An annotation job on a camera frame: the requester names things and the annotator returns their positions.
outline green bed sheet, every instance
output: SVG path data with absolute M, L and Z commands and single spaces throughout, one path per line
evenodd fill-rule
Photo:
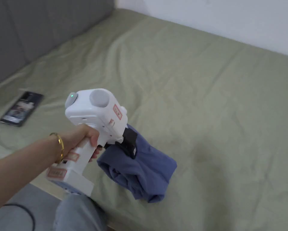
M 288 56 L 128 10 L 0 84 L 0 116 L 45 95 L 21 128 L 0 124 L 0 158 L 73 125 L 71 91 L 106 88 L 129 123 L 177 161 L 165 199 L 134 200 L 90 163 L 92 198 L 120 230 L 288 230 Z M 32 182 L 59 198 L 40 175 Z

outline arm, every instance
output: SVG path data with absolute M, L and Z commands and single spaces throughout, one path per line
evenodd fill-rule
M 99 133 L 87 126 L 77 126 L 75 130 L 60 134 L 66 155 L 84 138 L 90 138 L 92 146 L 97 146 Z M 56 136 L 36 141 L 31 145 L 0 159 L 0 207 L 31 180 L 50 167 L 59 157 L 61 145 Z M 97 149 L 92 158 L 99 153 Z

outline red label sticker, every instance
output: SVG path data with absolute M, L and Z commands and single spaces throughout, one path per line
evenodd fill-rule
M 53 168 L 51 167 L 48 172 L 48 177 L 57 178 L 57 179 L 64 179 L 67 170 L 63 168 Z
M 75 153 L 75 152 L 70 152 L 67 154 L 66 157 L 64 157 L 64 159 L 69 159 L 70 161 L 74 161 L 77 162 L 77 160 L 79 159 L 79 154 Z
M 115 104 L 114 107 L 113 107 L 113 111 L 115 112 L 115 114 L 117 115 L 117 117 L 119 118 L 119 120 L 121 119 L 122 117 L 122 114 L 118 108 L 118 106 Z
M 111 119 L 111 120 L 110 120 L 109 125 L 111 125 L 112 127 L 115 125 L 114 119 Z

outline black cable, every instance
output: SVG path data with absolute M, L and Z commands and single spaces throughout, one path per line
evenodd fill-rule
M 33 227 L 32 227 L 32 231 L 35 230 L 35 226 L 36 226 L 36 220 L 35 220 L 35 217 L 34 215 L 32 214 L 32 212 L 25 206 L 21 205 L 21 204 L 18 204 L 18 203 L 8 203 L 8 204 L 5 204 L 3 206 L 16 206 L 16 207 L 19 207 L 21 209 L 23 209 L 24 211 L 27 212 L 27 214 L 30 216 L 30 218 L 32 219 L 32 223 L 33 223 Z

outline light blue jeans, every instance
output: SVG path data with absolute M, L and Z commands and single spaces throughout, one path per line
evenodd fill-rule
M 57 207 L 54 231 L 106 231 L 106 214 L 89 197 L 68 195 Z

